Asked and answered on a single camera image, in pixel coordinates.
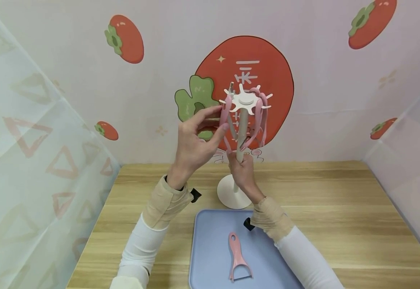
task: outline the left hand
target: left hand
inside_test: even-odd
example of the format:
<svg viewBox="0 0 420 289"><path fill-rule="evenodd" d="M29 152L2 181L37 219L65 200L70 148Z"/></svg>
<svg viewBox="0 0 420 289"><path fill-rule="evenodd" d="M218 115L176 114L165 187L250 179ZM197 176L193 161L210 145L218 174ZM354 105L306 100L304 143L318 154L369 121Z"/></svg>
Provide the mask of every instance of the left hand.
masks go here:
<svg viewBox="0 0 420 289"><path fill-rule="evenodd" d="M176 158L168 171L167 183L174 189L181 189L189 177L213 157L223 139L229 124L219 126L222 106L199 110L192 118L178 126L178 147ZM213 131L213 137L203 142L197 135L201 131Z"/></svg>

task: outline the forearm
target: forearm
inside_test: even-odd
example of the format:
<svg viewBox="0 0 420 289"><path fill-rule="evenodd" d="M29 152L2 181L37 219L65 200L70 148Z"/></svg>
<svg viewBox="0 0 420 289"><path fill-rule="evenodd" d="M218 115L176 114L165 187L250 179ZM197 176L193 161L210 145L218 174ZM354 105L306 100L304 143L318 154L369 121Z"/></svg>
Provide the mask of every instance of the forearm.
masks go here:
<svg viewBox="0 0 420 289"><path fill-rule="evenodd" d="M173 170L159 180L128 238L110 289L146 288L168 224L192 200L186 181Z"/></svg>
<svg viewBox="0 0 420 289"><path fill-rule="evenodd" d="M265 197L258 188L252 188L250 199L255 204L252 224L270 236L283 259L305 289L341 289L326 259L295 226L282 208Z"/></svg>
<svg viewBox="0 0 420 289"><path fill-rule="evenodd" d="M149 274L152 271L155 256L164 240L168 227L161 230L150 228L143 219L143 214L139 217L133 232L131 232L125 249L122 253L122 260L118 269L117 277L134 283L137 279L142 288L145 289L149 282ZM136 289L139 287L113 287L110 289Z"/></svg>
<svg viewBox="0 0 420 289"><path fill-rule="evenodd" d="M326 259L296 226L275 245L305 289L343 289Z"/></svg>

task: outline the hand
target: hand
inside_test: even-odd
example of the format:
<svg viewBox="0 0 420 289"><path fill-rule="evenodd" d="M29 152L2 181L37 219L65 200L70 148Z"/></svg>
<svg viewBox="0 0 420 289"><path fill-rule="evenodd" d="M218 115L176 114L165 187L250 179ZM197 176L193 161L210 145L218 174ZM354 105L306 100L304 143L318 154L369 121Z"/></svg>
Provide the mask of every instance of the hand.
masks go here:
<svg viewBox="0 0 420 289"><path fill-rule="evenodd" d="M181 189L189 177L215 154L218 146L229 128L220 124L222 106L213 106L199 110L192 118L178 126L178 147L174 164L168 171L167 183L174 189ZM203 142L197 135L213 131L213 137Z"/></svg>
<svg viewBox="0 0 420 289"><path fill-rule="evenodd" d="M258 204L265 198L255 182L253 174L253 158L251 155L244 155L244 159L239 163L236 153L228 153L229 169L231 170L234 182L249 197L253 204Z"/></svg>

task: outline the white sleeve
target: white sleeve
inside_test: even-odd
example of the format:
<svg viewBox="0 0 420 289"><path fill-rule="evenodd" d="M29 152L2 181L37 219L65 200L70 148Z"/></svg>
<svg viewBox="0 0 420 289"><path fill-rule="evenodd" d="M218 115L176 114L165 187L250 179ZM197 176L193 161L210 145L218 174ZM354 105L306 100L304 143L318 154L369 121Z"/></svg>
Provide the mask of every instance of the white sleeve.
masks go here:
<svg viewBox="0 0 420 289"><path fill-rule="evenodd" d="M131 232L117 276L110 289L146 289L155 256L161 246L168 227L162 230L150 228L143 220L143 214Z"/></svg>
<svg viewBox="0 0 420 289"><path fill-rule="evenodd" d="M343 289L326 259L296 227L275 244L305 289Z"/></svg>

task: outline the black strap buckle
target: black strap buckle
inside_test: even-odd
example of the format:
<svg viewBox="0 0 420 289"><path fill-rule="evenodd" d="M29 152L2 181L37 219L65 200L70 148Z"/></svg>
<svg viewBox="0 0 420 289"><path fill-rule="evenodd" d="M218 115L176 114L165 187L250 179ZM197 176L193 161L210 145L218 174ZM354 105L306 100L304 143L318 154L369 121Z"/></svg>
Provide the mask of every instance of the black strap buckle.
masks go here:
<svg viewBox="0 0 420 289"><path fill-rule="evenodd" d="M196 189L192 188L191 190L191 194L194 197L194 199L191 201L191 203L195 203L198 198L200 198L200 196L202 195L200 192L198 192Z"/></svg>
<svg viewBox="0 0 420 289"><path fill-rule="evenodd" d="M244 227L246 227L247 230L249 231L252 231L253 229L255 229L255 226L250 224L250 218L245 219Z"/></svg>

